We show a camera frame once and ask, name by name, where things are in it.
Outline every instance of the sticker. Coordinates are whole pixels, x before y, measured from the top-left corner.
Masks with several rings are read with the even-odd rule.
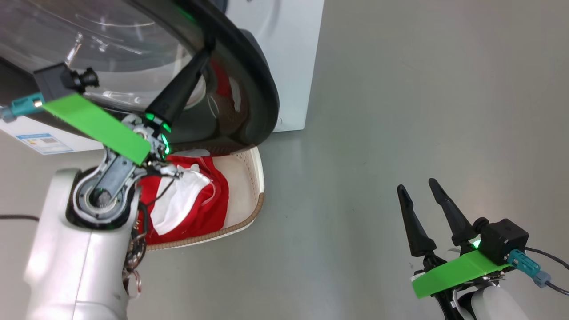
[[[425,274],[425,272],[421,272],[421,273],[415,274],[414,276],[411,277],[411,282],[415,281],[418,277],[420,277],[420,276],[422,276],[422,275],[424,275],[424,274]]]
[[[63,142],[57,140],[49,133],[25,134],[22,136],[16,136],[16,138],[22,140],[23,143],[36,149],[36,151],[41,154],[64,153],[73,151],[73,149],[65,145]]]

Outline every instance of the white cloth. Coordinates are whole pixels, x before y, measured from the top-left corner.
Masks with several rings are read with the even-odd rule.
[[[200,173],[197,164],[189,169],[178,166],[178,170],[182,173],[181,177],[175,180],[166,193],[154,203],[150,213],[154,229],[159,235],[164,235],[179,226],[192,209],[202,189],[211,183],[208,177]],[[162,194],[171,181],[172,178],[162,178],[156,196]]]

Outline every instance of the red cloth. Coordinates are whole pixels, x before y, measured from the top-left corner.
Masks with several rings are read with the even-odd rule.
[[[152,219],[150,219],[149,232],[146,235],[147,243],[168,243],[221,230],[227,214],[229,186],[223,174],[213,165],[212,158],[188,158],[171,155],[167,160],[184,168],[190,168],[194,163],[197,163],[200,166],[200,173],[208,177],[212,182],[202,189],[184,221],[174,230],[164,235],[159,235],[154,230]],[[161,177],[146,177],[140,181],[142,186],[142,203],[148,204],[156,199],[160,179]],[[148,207],[149,214],[152,213],[152,209],[154,209],[154,204]],[[138,215],[139,232],[143,232],[143,218],[144,214],[140,211]]]

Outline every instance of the basket rim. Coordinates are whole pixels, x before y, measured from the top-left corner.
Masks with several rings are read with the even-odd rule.
[[[199,237],[191,237],[191,238],[187,238],[184,240],[173,241],[173,242],[168,242],[168,243],[151,244],[146,248],[146,250],[147,251],[155,251],[155,250],[162,250],[162,249],[172,249],[172,248],[177,248],[177,247],[185,247],[188,245],[194,245],[194,244],[212,241],[215,239],[219,239],[222,237],[229,236],[230,234],[235,233],[241,229],[245,229],[251,223],[253,223],[255,218],[257,218],[257,216],[259,215],[259,212],[261,211],[261,208],[263,207],[264,201],[265,201],[265,193],[261,192],[261,193],[259,193],[259,200],[257,200],[257,205],[255,206],[253,213],[250,216],[248,216],[247,219],[243,220],[242,222],[240,222],[238,224],[234,224],[234,225],[231,225],[230,227],[223,228],[219,231],[211,232],[211,233],[208,233],[206,235],[199,236]]]

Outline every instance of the washing machine door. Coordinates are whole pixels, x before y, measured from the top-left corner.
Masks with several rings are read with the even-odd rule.
[[[85,97],[117,118],[143,114],[204,38],[214,38],[168,140],[173,151],[196,155],[258,145],[277,122],[277,89],[259,47],[224,15],[226,7],[223,0],[4,0],[0,103],[37,92],[33,71],[64,61],[97,72],[100,86]],[[80,134],[48,113],[33,118]]]

